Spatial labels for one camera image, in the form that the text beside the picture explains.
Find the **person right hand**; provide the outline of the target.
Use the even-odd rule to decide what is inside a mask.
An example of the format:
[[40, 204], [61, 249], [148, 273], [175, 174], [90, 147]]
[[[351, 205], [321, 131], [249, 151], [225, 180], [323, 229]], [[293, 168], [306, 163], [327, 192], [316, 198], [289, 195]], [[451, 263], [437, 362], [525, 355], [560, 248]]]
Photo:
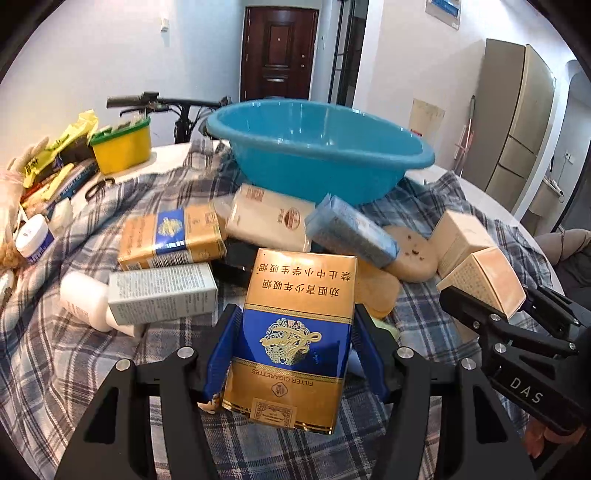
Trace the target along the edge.
[[586, 432], [586, 427], [582, 425], [574, 433], [568, 436], [562, 436], [550, 428], [546, 427], [542, 422], [531, 416], [525, 431], [523, 443], [527, 453], [534, 459], [538, 458], [544, 449], [547, 442], [554, 444], [568, 444], [576, 445]]

